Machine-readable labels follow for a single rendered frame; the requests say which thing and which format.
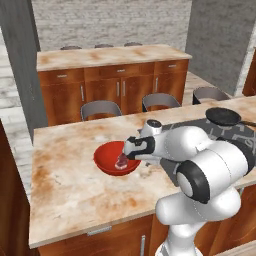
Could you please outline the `wooden cupboard front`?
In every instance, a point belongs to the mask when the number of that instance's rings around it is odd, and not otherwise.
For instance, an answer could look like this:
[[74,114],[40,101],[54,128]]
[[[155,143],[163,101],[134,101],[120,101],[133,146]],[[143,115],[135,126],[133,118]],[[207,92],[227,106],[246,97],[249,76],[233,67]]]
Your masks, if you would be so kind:
[[114,225],[93,236],[79,235],[38,248],[40,256],[140,256],[141,236],[146,235],[144,256],[149,256],[152,215]]

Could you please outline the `wooden cupboard under hob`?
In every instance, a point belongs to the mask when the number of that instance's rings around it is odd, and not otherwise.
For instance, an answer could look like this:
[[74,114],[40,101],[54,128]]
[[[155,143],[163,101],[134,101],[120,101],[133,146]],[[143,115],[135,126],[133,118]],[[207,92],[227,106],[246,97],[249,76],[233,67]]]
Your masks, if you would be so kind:
[[242,205],[232,218],[205,224],[195,237],[204,256],[216,256],[226,250],[256,240],[256,184],[241,191]]

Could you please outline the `tall wooden cupboard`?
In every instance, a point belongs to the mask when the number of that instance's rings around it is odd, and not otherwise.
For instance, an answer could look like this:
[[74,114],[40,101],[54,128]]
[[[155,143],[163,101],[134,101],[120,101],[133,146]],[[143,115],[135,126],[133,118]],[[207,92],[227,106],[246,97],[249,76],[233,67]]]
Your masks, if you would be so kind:
[[256,96],[256,48],[242,93],[244,96]]

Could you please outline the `raw pink steak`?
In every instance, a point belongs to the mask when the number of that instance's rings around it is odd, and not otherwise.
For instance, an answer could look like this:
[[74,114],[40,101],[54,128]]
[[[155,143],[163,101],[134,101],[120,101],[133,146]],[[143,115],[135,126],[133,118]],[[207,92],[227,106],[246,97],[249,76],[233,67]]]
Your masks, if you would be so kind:
[[118,170],[123,170],[128,166],[129,159],[124,153],[121,153],[118,158],[117,162],[115,163],[115,168]]

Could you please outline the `wooden side cupboard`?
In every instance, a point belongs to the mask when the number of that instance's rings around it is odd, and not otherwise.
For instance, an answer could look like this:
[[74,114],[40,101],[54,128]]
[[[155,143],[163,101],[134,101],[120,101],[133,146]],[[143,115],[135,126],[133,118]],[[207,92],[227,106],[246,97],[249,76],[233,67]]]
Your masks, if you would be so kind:
[[30,249],[29,202],[0,121],[0,256],[40,256]]

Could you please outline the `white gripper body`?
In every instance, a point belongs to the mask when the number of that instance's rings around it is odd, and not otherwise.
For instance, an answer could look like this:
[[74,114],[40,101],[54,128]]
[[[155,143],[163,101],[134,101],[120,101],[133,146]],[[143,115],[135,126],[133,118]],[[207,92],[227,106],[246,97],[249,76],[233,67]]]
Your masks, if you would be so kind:
[[135,155],[134,155],[135,140],[136,140],[136,138],[134,136],[130,136],[124,142],[123,153],[130,160],[134,160],[135,159]]

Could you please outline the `wooden island cupboard run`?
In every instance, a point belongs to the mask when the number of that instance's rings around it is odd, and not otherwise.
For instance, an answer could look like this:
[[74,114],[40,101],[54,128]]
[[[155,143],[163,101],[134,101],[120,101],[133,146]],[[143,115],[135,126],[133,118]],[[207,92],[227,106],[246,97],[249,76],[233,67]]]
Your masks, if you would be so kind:
[[123,114],[142,111],[142,98],[166,93],[183,100],[191,56],[168,45],[59,50],[37,54],[50,126],[78,122],[83,104],[112,101]]

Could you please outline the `red bowl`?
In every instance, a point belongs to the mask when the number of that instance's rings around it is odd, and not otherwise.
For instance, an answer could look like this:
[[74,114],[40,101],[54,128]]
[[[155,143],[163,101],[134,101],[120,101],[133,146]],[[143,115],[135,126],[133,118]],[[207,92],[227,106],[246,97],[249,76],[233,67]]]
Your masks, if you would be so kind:
[[110,141],[100,145],[94,152],[94,162],[97,167],[112,176],[124,176],[133,172],[141,163],[140,160],[129,160],[127,167],[122,170],[118,170],[115,167],[123,146],[123,141]]

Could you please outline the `black frying pan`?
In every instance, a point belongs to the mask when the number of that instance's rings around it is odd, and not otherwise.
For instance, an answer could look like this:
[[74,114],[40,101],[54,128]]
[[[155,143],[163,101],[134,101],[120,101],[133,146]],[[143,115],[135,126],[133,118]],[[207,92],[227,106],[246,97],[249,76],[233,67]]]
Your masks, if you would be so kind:
[[205,115],[210,122],[219,126],[235,126],[237,124],[243,124],[256,127],[255,122],[244,121],[237,112],[227,108],[209,108],[206,110]]

